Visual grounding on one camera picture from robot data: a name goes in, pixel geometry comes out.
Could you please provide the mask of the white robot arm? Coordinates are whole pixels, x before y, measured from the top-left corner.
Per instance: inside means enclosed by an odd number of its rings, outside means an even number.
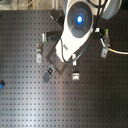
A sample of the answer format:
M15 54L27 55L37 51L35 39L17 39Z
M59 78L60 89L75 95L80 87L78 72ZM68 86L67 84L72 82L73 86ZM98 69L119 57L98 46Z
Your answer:
M122 0L64 0L65 17L53 9L51 18L63 26L62 31L42 34L44 42L56 40L56 54L62 62L73 63L83 54L76 52L83 45L88 46L101 18L109 19L120 9Z

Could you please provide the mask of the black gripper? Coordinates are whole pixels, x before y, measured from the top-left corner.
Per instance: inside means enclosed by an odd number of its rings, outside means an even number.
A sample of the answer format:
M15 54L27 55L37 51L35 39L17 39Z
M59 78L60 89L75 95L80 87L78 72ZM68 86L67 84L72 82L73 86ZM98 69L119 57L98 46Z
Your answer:
M51 50L49 51L49 53L46 56L46 59L49 61L50 65L44 76L43 76L43 80L45 83L48 83L49 80L51 79L52 75L54 74L55 70L57 71L57 73L59 75L61 75L64 70L67 68L67 64L62 62L59 57L56 54L56 50L54 47L51 48ZM72 80L73 81L77 81L80 78L80 74L79 74L79 66L77 64L77 62L73 62L73 67L72 67Z

